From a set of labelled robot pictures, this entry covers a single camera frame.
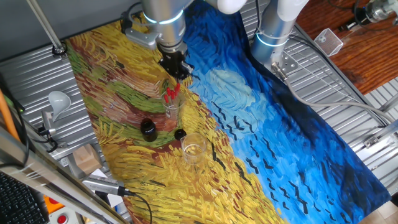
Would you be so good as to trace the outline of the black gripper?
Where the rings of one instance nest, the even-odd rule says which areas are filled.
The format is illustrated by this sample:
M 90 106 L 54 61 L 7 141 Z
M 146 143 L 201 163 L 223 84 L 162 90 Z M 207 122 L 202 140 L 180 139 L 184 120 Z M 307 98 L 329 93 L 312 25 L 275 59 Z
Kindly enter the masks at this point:
M 190 76 L 194 67 L 185 62 L 185 52 L 178 50 L 176 52 L 166 52 L 160 49 L 162 58 L 159 65 L 172 77 L 184 80 Z

